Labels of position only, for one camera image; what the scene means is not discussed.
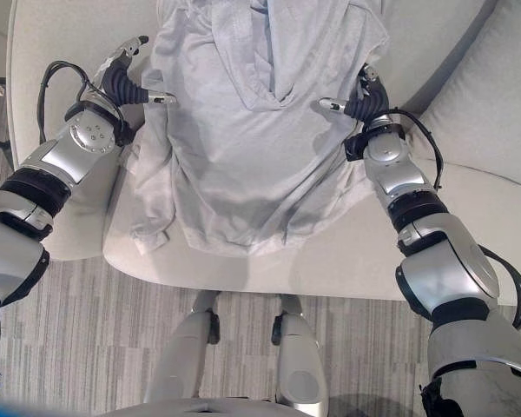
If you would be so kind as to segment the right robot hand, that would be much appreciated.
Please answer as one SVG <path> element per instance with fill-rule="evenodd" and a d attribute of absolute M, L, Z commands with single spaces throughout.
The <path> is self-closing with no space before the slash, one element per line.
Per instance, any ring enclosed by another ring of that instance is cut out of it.
<path fill-rule="evenodd" d="M 374 114 L 388 109 L 389 101 L 378 72 L 365 63 L 357 75 L 356 87 L 348 100 L 322 97 L 318 100 L 318 105 L 322 109 L 366 122 Z"/>

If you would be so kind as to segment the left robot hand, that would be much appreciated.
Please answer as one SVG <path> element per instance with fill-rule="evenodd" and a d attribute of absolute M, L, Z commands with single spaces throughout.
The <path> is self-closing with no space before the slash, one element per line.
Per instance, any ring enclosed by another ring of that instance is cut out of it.
<path fill-rule="evenodd" d="M 177 98 L 167 92 L 144 89 L 129 78 L 129 67 L 139 49 L 148 43 L 148 36 L 141 35 L 125 41 L 111 52 L 98 67 L 92 84 L 116 106 L 128 104 L 177 104 Z"/>

